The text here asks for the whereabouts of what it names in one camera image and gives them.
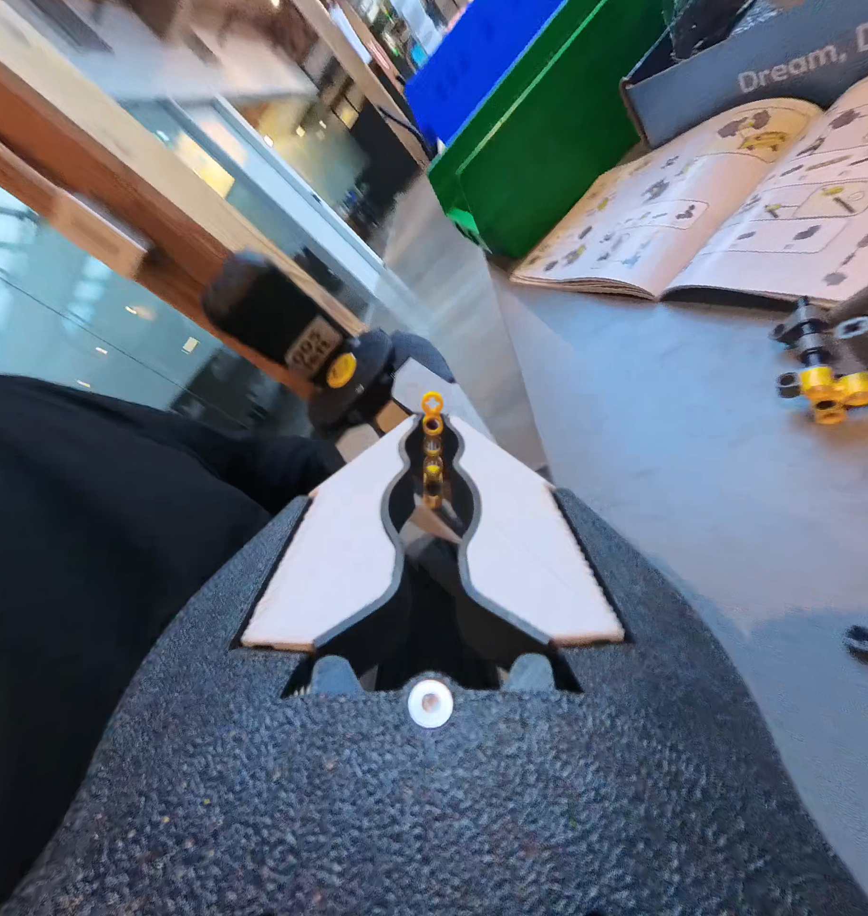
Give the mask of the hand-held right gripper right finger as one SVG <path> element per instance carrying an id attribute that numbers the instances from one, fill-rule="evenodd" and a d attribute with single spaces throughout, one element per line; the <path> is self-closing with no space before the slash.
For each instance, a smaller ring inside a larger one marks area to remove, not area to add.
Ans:
<path id="1" fill-rule="evenodd" d="M 555 487 L 461 418 L 451 507 L 461 578 L 474 601 L 554 647 L 620 643 L 625 630 L 566 521 Z"/>

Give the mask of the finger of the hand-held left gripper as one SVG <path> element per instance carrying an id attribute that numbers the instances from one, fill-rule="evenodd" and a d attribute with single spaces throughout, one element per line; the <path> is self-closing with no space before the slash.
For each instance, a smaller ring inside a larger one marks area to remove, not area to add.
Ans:
<path id="1" fill-rule="evenodd" d="M 431 373 L 428 389 L 437 391 L 443 397 L 444 411 L 451 418 L 460 418 L 467 424 L 473 424 L 473 402 L 464 392 L 455 377 L 448 373 L 443 377 L 439 373 Z"/>
<path id="2" fill-rule="evenodd" d="M 396 401 L 388 401 L 377 413 L 374 422 L 382 438 L 410 416 L 410 411 Z M 413 491 L 413 510 L 401 521 L 396 530 L 406 545 L 417 540 L 422 534 L 458 546 L 462 541 L 461 524 L 446 509 L 427 508 L 420 491 Z"/>

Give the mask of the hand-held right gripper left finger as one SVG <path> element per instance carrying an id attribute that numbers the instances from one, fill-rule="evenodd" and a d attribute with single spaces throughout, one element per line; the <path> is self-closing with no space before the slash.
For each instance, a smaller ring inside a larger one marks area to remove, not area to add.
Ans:
<path id="1" fill-rule="evenodd" d="M 409 416 L 315 488 L 257 599 L 244 647 L 319 652 L 390 601 L 403 552 L 389 513 L 409 472 Z"/>

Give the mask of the yellow perforated brick beam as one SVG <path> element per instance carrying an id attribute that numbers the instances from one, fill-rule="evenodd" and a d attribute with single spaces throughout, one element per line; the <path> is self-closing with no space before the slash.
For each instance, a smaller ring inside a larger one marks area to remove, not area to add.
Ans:
<path id="1" fill-rule="evenodd" d="M 449 493 L 444 457 L 444 401 L 440 392 L 430 390 L 421 399 L 421 481 L 424 506 L 442 510 Z"/>

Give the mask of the person's left forearm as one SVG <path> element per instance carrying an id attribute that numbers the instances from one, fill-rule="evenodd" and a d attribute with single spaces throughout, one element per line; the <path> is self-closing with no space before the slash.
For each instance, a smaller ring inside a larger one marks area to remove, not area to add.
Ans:
<path id="1" fill-rule="evenodd" d="M 176 414 L 164 414 L 160 429 L 213 477 L 271 513 L 309 496 L 346 464 L 334 444 L 304 436 L 226 431 Z"/>

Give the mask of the grey desk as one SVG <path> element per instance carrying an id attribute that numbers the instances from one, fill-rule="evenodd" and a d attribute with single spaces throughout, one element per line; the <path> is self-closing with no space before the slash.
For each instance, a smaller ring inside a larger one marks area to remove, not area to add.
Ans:
<path id="1" fill-rule="evenodd" d="M 490 268 L 557 484 L 670 578 L 732 657 L 868 893 L 868 406 L 815 423 L 777 316 L 511 284 Z"/>

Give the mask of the open instruction booklet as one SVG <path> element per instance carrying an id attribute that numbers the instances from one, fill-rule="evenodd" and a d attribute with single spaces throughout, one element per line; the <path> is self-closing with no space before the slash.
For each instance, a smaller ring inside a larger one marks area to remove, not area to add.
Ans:
<path id="1" fill-rule="evenodd" d="M 847 300 L 868 286 L 868 77 L 825 110 L 741 104 L 602 174 L 510 281 Z"/>

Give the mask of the green plastic bin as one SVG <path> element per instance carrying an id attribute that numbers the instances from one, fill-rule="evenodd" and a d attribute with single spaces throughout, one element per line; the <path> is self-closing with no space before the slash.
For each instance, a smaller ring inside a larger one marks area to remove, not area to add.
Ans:
<path id="1" fill-rule="evenodd" d="M 662 3 L 562 2 L 428 168 L 444 215 L 487 253 L 525 256 L 638 141 L 620 83 Z"/>

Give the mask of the blue plastic bin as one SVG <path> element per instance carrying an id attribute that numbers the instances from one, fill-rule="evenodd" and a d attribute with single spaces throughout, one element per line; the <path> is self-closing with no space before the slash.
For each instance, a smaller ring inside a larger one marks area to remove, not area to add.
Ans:
<path id="1" fill-rule="evenodd" d="M 475 1 L 405 86 L 418 131 L 451 143 L 561 1 Z"/>

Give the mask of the grey and yellow brick assembly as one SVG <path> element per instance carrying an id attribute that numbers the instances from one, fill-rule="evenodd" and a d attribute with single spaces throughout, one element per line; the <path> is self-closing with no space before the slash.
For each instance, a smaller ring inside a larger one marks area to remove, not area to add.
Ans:
<path id="1" fill-rule="evenodd" d="M 800 298 L 769 338 L 796 361 L 776 378 L 777 394 L 804 399 L 816 423 L 835 425 L 868 406 L 868 285 L 831 308 Z"/>

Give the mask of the grey cardboard box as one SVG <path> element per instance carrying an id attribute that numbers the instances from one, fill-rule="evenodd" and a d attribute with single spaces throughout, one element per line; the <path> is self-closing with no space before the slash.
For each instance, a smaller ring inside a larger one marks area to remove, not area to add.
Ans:
<path id="1" fill-rule="evenodd" d="M 868 76 L 868 1 L 752 2 L 732 32 L 677 57 L 666 31 L 623 77 L 626 112 L 651 148 L 740 104 L 821 108 Z"/>

